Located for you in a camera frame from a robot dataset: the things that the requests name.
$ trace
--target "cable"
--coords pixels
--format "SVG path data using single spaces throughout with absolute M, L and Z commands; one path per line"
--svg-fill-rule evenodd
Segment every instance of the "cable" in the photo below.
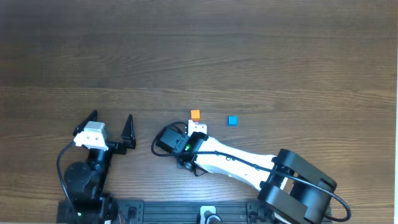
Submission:
M 174 123 L 172 123 L 172 124 L 170 124 L 170 125 L 164 127 L 164 128 L 156 135 L 156 137 L 154 138 L 154 140 L 153 140 L 153 142 L 152 142 L 152 145 L 151 145 L 151 151 L 152 151 L 152 153 L 155 154 L 156 156 L 160 156 L 160 157 L 170 157 L 170 156 L 178 157 L 178 156 L 181 156 L 181 155 L 184 155 L 184 156 L 195 156 L 195 155 L 226 156 L 226 157 L 228 157 L 228 158 L 234 159 L 234 160 L 236 160 L 236 161 L 242 162 L 243 164 L 246 164 L 246 165 L 248 165 L 248 166 L 251 166 L 251 167 L 253 167 L 253 168 L 257 169 L 257 170 L 263 170 L 263 171 L 269 172 L 270 174 L 281 175 L 282 177 L 285 177 L 285 178 L 294 180 L 294 181 L 296 181 L 296 182 L 300 182 L 301 184 L 308 185 L 308 186 L 313 187 L 313 188 L 315 188 L 315 189 L 318 189 L 318 190 L 320 190 L 321 192 L 326 193 L 327 195 L 329 195 L 329 196 L 331 196 L 332 198 L 336 199 L 336 200 L 345 208 L 345 210 L 346 210 L 346 212 L 347 212 L 347 216 L 344 217 L 344 218 L 335 218 L 335 217 L 331 217 L 331 216 L 325 215 L 325 218 L 327 218 L 327 219 L 329 219 L 329 220 L 331 220 L 331 221 L 335 221 L 335 222 L 345 222 L 345 221 L 348 221 L 348 220 L 351 218 L 352 213 L 351 213 L 351 209 L 349 208 L 348 204 L 347 204 L 342 198 L 340 198 L 339 196 L 337 196 L 336 194 L 334 194 L 334 193 L 332 193 L 332 192 L 330 192 L 330 191 L 328 191 L 328 190 L 325 190 L 325 189 L 323 189 L 323 188 L 321 188 L 321 187 L 319 187 L 319 186 L 317 186 L 317 185 L 315 185 L 315 184 L 313 184 L 313 183 L 311 183 L 311 182 L 308 182 L 308 181 L 306 181 L 306 180 L 300 179 L 300 178 L 295 177 L 295 176 L 292 176 L 292 175 L 285 174 L 285 173 L 283 173 L 283 172 L 278 172 L 278 171 L 276 171 L 276 170 L 272 170 L 272 169 L 268 169 L 268 168 L 265 168 L 265 167 L 261 167 L 261 166 L 259 166 L 259 165 L 257 165 L 257 164 L 253 164 L 253 163 L 251 163 L 251 162 L 245 161 L 244 159 L 238 158 L 238 157 L 236 157 L 236 156 L 233 156 L 233 155 L 230 155 L 230 154 L 227 154 L 227 153 L 224 153 L 224 152 L 218 152 L 218 151 L 213 151 L 213 152 L 206 151 L 206 152 L 173 153 L 173 154 L 159 154 L 159 153 L 155 152 L 155 151 L 154 151 L 154 145 L 155 145 L 155 143 L 156 143 L 158 137 L 160 136 L 160 134 L 163 132 L 164 129 L 168 128 L 169 126 L 173 126 L 173 125 L 175 125 L 175 124 L 185 124 L 185 126 L 187 126 L 186 123 L 181 122 L 181 121 L 177 121 L 177 122 L 174 122 Z
M 76 222 L 79 224 L 79 217 L 78 217 L 78 214 L 77 214 L 77 212 L 76 212 L 75 207 L 74 207 L 73 204 L 72 204 L 72 201 L 70 200 L 69 194 L 68 194 L 68 192 L 67 192 L 67 185 L 66 185 L 65 181 L 63 180 L 62 171 L 61 171 L 61 158 L 62 158 L 62 156 L 63 156 L 72 146 L 74 146 L 74 142 L 73 142 L 73 141 L 70 142 L 64 149 L 62 149 L 62 151 L 61 151 L 60 154 L 58 155 L 58 158 L 57 158 L 57 171 L 58 171 L 58 176 L 59 176 L 59 178 L 60 178 L 62 190 L 63 190 L 63 192 L 65 193 L 65 196 L 66 196 L 66 198 L 67 198 L 67 202 L 69 203 L 69 207 L 71 208 L 72 213 L 73 213 L 73 215 L 74 215 L 75 218 L 76 218 Z

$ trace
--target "tabletop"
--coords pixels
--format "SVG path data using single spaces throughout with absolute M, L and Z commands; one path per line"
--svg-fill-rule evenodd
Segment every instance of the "tabletop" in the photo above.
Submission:
M 137 148 L 108 175 L 116 198 L 257 197 L 152 155 L 163 126 L 201 110 L 223 144 L 290 149 L 335 179 L 349 223 L 392 223 L 396 1 L 4 0 L 0 34 L 2 222 L 55 222 L 57 155 L 97 109 L 111 139 L 134 118 Z M 63 167 L 87 153 L 67 152 Z

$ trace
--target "wooden table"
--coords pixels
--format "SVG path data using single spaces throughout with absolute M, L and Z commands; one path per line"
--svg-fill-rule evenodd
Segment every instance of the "wooden table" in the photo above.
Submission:
M 333 177 L 350 223 L 392 222 L 396 1 L 4 0 L 0 34 L 0 221 L 55 221 L 57 155 L 93 109 L 113 139 L 134 116 L 137 149 L 108 177 L 115 197 L 255 198 L 151 154 L 160 128 L 199 109 L 221 142 L 287 148 Z

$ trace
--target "cube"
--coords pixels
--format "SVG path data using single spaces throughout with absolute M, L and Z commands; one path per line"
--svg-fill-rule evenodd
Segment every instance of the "cube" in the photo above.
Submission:
M 228 126 L 236 126 L 236 125 L 238 125 L 238 117 L 228 116 Z
M 200 121 L 200 110 L 191 110 L 191 120 L 194 122 Z

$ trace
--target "blue cube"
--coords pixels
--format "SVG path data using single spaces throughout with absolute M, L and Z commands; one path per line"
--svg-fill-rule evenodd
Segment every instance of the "blue cube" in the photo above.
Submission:
M 228 126 L 236 126 L 236 125 L 238 125 L 238 117 L 228 116 Z

